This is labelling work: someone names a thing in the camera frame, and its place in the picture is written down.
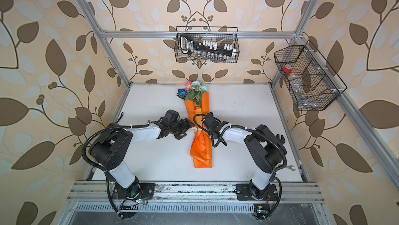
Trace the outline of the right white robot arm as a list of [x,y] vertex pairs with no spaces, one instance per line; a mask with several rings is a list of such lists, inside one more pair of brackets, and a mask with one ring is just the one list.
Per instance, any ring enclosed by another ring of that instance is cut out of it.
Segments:
[[249,184],[250,193],[255,199],[262,199],[277,172],[287,166],[284,136],[273,134],[263,124],[256,128],[248,128],[226,121],[221,122],[211,112],[196,114],[193,120],[194,124],[208,135],[214,148],[219,144],[226,146],[229,141],[246,146],[257,166]]

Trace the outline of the orange wrapping paper sheet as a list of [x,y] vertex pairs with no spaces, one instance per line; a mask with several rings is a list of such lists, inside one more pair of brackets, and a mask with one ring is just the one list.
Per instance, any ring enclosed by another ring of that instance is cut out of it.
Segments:
[[[192,100],[186,100],[185,106],[190,121],[194,123],[194,116],[196,114],[209,114],[209,93],[204,93],[202,95],[200,107],[195,107]],[[198,129],[194,133],[190,155],[193,158],[195,168],[213,167],[212,143],[209,135],[201,129]]]

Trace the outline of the clear bottle red cap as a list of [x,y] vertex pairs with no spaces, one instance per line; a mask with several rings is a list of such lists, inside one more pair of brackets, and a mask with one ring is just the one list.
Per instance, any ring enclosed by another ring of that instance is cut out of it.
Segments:
[[290,64],[283,66],[283,72],[288,80],[288,88],[298,98],[305,97],[309,91],[310,78],[307,75],[294,74],[294,67]]

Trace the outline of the dark blue fake rose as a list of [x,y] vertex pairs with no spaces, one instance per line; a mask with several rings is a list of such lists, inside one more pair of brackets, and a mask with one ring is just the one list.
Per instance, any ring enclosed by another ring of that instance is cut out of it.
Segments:
[[189,94],[188,89],[179,89],[177,96],[183,100],[188,100],[188,94]]

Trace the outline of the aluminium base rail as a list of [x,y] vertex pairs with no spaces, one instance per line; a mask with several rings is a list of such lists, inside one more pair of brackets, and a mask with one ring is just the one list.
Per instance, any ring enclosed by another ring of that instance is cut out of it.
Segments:
[[231,213],[252,214],[280,204],[318,207],[325,204],[315,183],[273,183],[260,200],[249,193],[246,182],[148,182],[140,183],[142,191],[128,198],[127,193],[105,181],[78,181],[67,200],[77,211],[113,211],[107,192],[116,207],[125,212],[141,213]]

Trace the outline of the black adjustable wrench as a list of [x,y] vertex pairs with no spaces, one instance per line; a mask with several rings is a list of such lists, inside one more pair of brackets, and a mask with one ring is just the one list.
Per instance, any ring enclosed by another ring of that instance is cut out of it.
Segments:
[[278,139],[278,144],[280,147],[284,146],[286,140],[285,137],[283,135],[280,134],[276,134],[276,138]]

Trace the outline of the silver small wrench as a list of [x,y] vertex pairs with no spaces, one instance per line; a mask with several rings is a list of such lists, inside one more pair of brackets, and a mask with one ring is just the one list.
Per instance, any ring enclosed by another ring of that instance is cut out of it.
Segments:
[[295,166],[293,166],[293,165],[287,165],[286,167],[285,167],[286,169],[289,169],[289,170],[291,170],[291,171],[296,171],[296,168],[295,168]]

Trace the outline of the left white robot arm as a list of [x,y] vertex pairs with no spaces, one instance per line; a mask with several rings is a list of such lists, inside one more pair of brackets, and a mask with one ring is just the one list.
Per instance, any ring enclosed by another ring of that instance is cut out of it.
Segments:
[[82,145],[82,158],[89,165],[101,170],[106,180],[117,183],[125,190],[138,188],[139,180],[125,163],[125,156],[133,143],[162,139],[172,134],[181,140],[187,131],[194,127],[188,119],[168,110],[157,121],[144,125],[119,125],[111,123],[108,127],[91,135]]

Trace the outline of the pale blue fake flower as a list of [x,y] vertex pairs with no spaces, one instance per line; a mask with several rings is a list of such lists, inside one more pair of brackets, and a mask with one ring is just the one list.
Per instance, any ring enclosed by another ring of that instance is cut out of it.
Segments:
[[192,100],[200,106],[202,103],[202,96],[203,94],[208,92],[208,87],[203,85],[201,81],[194,81],[192,82],[191,86],[191,93],[192,93]]

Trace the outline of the black socket wrench set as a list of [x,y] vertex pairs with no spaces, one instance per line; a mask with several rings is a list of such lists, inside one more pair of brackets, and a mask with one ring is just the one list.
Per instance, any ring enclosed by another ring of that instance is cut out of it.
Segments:
[[186,32],[178,33],[176,38],[178,52],[194,58],[236,58],[240,53],[235,34]]

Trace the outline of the white ribbon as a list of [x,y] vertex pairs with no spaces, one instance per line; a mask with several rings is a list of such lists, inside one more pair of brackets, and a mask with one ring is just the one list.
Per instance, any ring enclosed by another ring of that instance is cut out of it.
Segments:
[[196,130],[196,131],[203,131],[203,129],[201,128],[201,127],[198,127],[198,126],[193,126],[193,129],[194,130]]

